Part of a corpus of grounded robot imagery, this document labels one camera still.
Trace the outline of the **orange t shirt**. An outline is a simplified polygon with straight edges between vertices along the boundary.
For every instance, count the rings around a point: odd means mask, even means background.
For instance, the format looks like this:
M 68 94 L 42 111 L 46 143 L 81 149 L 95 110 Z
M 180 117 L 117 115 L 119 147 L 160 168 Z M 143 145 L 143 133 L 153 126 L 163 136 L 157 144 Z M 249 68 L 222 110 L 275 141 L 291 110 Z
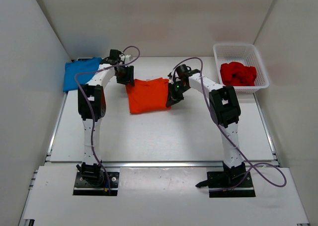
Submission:
M 134 79 L 134 85 L 126 85 L 131 114 L 169 110 L 166 107 L 169 80 L 157 78 L 152 80 Z

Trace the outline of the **red t shirt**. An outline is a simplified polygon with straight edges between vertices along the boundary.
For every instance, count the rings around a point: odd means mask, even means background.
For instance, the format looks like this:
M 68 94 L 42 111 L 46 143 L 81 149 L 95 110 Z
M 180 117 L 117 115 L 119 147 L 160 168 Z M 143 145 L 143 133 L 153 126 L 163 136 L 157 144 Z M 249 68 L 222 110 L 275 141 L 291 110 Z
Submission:
M 245 66 L 239 62 L 221 64 L 221 79 L 224 85 L 255 86 L 257 71 L 254 66 Z

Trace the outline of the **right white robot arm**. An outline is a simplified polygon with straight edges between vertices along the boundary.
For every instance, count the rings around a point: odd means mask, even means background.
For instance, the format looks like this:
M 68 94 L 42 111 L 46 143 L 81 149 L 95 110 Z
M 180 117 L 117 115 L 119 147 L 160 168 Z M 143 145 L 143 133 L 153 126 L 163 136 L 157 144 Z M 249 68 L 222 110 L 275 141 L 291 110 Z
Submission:
M 239 152 L 238 137 L 241 110 L 235 89 L 218 84 L 203 76 L 198 69 L 193 70 L 187 65 L 177 66 L 169 73 L 168 78 L 167 107 L 182 101 L 184 92 L 191 88 L 203 94 L 211 118 L 222 135 L 224 172 L 221 175 L 228 181 L 242 177 L 245 174 L 245 164 Z

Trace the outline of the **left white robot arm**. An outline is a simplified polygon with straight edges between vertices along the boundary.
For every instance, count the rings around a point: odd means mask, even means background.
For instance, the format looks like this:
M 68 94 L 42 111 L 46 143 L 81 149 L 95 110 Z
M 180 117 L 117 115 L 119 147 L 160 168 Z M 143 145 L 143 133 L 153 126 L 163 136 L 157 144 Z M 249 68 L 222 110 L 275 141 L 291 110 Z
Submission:
M 81 171 L 86 167 L 102 168 L 100 156 L 100 126 L 106 114 L 104 90 L 112 78 L 119 84 L 134 84 L 134 66 L 131 55 L 119 50 L 110 50 L 108 57 L 101 60 L 95 71 L 78 73 L 78 113 L 84 127 L 84 154 Z

